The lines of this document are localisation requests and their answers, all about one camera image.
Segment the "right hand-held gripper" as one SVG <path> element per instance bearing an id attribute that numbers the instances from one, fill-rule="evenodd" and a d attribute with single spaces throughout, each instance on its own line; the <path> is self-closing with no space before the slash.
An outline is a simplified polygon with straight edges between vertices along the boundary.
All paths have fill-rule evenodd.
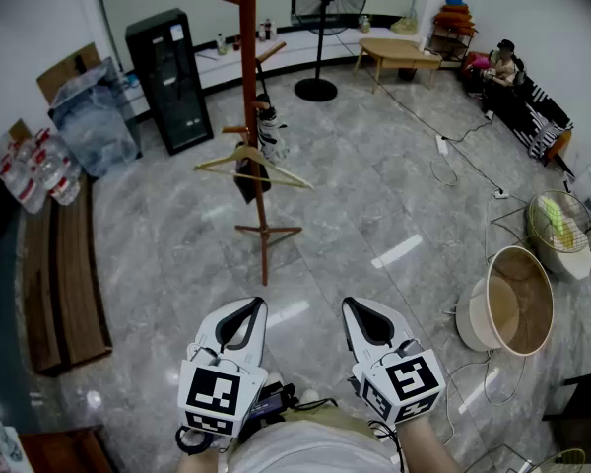
<path id="1" fill-rule="evenodd" d="M 353 297 L 342 301 L 342 315 L 349 350 L 360 362 L 353 367 L 358 397 L 386 425 L 430 412 L 446 383 L 433 350 L 411 339 L 405 317 L 380 302 Z M 396 349 L 364 361 L 378 347 Z"/>

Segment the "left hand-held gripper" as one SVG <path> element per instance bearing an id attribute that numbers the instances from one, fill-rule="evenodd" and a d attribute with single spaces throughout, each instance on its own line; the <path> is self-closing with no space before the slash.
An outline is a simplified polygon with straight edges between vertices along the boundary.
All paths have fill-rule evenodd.
<path id="1" fill-rule="evenodd" d="M 259 367 L 267 315 L 262 298 L 247 297 L 202 320 L 196 343 L 188 346 L 181 362 L 177 395 L 181 426 L 222 437 L 239 435 L 268 377 Z"/>

